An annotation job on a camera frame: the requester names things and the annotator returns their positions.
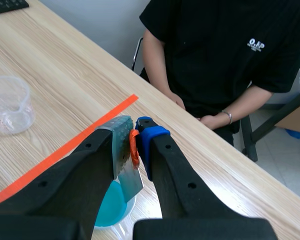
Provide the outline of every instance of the white wall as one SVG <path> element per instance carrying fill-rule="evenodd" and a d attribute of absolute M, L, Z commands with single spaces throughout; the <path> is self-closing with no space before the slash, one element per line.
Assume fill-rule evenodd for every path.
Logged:
<path fill-rule="evenodd" d="M 48 8 L 129 68 L 138 39 L 145 30 L 139 15 L 149 1 L 41 0 Z"/>

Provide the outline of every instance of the wooden table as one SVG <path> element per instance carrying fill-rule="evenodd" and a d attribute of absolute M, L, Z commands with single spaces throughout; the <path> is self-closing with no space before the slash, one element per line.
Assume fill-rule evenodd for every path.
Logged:
<path fill-rule="evenodd" d="M 36 0 L 0 15 L 0 75 L 24 79 L 36 113 L 18 135 L 0 133 L 0 191 L 131 94 L 123 112 L 151 116 L 171 131 L 214 193 L 233 210 L 268 219 L 280 239 L 300 239 L 300 198 L 190 114 L 147 84 Z M 145 188 L 132 219 L 160 217 L 154 185 Z M 95 232 L 93 239 L 114 239 Z"/>

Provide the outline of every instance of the cardboard box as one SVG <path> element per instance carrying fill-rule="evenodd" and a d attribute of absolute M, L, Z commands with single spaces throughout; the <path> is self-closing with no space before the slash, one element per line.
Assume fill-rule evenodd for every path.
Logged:
<path fill-rule="evenodd" d="M 278 122 L 275 126 L 300 132 L 300 107 Z"/>

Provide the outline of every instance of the clear measuring cup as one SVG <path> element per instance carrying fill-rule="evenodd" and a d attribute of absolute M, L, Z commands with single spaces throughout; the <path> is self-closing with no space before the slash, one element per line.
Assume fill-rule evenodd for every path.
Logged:
<path fill-rule="evenodd" d="M 28 85 L 18 77 L 0 76 L 0 131 L 17 134 L 35 120 Z"/>

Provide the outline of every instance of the white logo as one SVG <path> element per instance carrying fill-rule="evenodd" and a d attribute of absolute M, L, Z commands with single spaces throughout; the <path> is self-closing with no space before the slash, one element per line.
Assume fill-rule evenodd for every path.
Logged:
<path fill-rule="evenodd" d="M 259 52 L 261 52 L 261 50 L 265 47 L 265 44 L 260 41 L 256 43 L 254 38 L 251 38 L 247 45 L 251 47 L 251 50 Z"/>

